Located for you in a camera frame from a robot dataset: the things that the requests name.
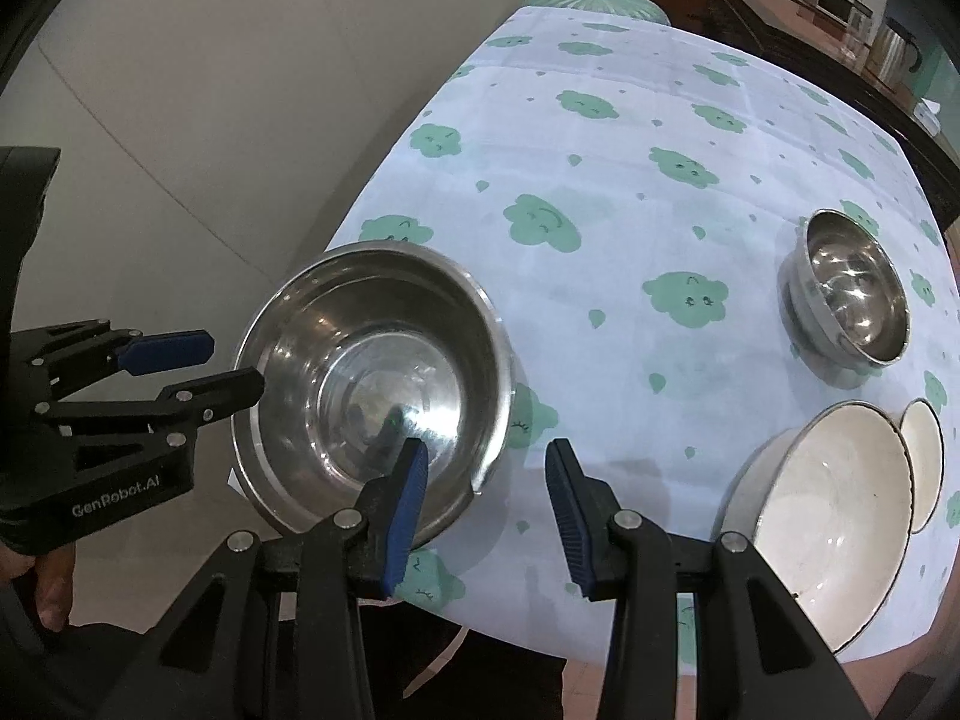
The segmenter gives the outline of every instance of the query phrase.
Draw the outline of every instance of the metal screw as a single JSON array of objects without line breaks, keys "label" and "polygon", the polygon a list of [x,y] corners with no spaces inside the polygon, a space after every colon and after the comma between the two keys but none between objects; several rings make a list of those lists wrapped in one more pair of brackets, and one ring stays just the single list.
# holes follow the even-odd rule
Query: metal screw
[{"label": "metal screw", "polygon": [[355,528],[361,522],[363,522],[363,514],[357,512],[357,509],[340,509],[333,515],[333,524],[343,528],[344,531]]},{"label": "metal screw", "polygon": [[230,552],[246,552],[253,546],[253,533],[250,531],[237,531],[227,537],[227,547]]},{"label": "metal screw", "polygon": [[613,522],[616,522],[621,528],[632,531],[640,528],[640,525],[643,524],[643,517],[632,509],[621,509],[616,514],[613,514]]},{"label": "metal screw", "polygon": [[723,544],[724,549],[730,552],[743,552],[750,542],[747,541],[747,536],[742,533],[727,531],[723,536],[720,536],[720,543]]}]

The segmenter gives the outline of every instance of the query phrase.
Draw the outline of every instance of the finger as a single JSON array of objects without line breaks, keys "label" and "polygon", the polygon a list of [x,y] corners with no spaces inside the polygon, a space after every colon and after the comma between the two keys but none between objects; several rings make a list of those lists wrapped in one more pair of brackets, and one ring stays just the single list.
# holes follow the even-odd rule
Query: finger
[{"label": "finger", "polygon": [[10,547],[0,544],[0,583],[26,574],[34,566],[34,557],[17,555]]},{"label": "finger", "polygon": [[77,547],[66,544],[37,558],[37,615],[43,627],[62,631],[73,607],[73,569]]}]

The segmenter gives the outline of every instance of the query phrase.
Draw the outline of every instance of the stainless steel bowl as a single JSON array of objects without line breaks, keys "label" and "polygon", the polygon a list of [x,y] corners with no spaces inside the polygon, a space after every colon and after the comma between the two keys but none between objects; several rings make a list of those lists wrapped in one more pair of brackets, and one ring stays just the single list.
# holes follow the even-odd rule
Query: stainless steel bowl
[{"label": "stainless steel bowl", "polygon": [[847,215],[817,211],[803,225],[789,289],[810,343],[837,365],[882,368],[904,355],[904,286],[880,244]]},{"label": "stainless steel bowl", "polygon": [[235,365],[266,379],[232,420],[235,470],[282,532],[351,506],[419,437],[430,456],[423,543],[483,487],[506,442],[514,380],[501,321],[467,271],[427,248],[328,252],[270,299]]}]

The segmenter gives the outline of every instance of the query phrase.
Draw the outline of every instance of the tablecloth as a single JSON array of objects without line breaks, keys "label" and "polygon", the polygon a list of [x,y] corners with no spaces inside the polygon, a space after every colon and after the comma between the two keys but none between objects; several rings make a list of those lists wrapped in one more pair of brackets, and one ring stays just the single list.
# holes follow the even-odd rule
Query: tablecloth
[{"label": "tablecloth", "polygon": [[[904,358],[859,376],[784,312],[784,260],[819,208],[877,236],[907,290]],[[400,596],[503,640],[603,661],[611,603],[570,583],[544,485],[568,437],[587,473],[673,533],[711,538],[755,452],[832,403],[939,410],[932,522],[841,659],[933,620],[957,548],[956,285],[896,141],[832,95],[739,50],[623,15],[525,6],[422,110],[331,246],[402,239],[468,269],[517,364],[508,448],[484,493],[411,555]],[[680,597],[680,655],[693,663]]]}]

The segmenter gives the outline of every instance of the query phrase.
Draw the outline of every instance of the blue gripper pad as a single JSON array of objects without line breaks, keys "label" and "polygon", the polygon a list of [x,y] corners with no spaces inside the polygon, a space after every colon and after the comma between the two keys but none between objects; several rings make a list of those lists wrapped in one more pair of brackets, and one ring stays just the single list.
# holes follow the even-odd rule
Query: blue gripper pad
[{"label": "blue gripper pad", "polygon": [[[408,439],[405,443],[408,445],[410,442],[411,439]],[[394,588],[403,581],[403,574],[407,569],[407,557],[410,555],[410,547],[416,533],[416,522],[424,505],[429,457],[426,445],[419,440],[416,444],[407,481],[403,490],[400,490],[394,518],[390,521],[390,527],[387,528],[383,578],[380,580],[384,598],[390,598],[394,594]]]},{"label": "blue gripper pad", "polygon": [[134,338],[117,352],[117,368],[143,376],[189,365],[203,365],[213,354],[213,337],[205,330]]},{"label": "blue gripper pad", "polygon": [[589,596],[593,591],[596,576],[593,571],[587,519],[580,511],[573,484],[570,483],[570,478],[563,467],[555,442],[547,445],[544,470],[550,505],[553,507],[557,529],[560,531],[560,542],[563,543],[563,555],[566,557],[570,579],[579,584],[584,596]]}]

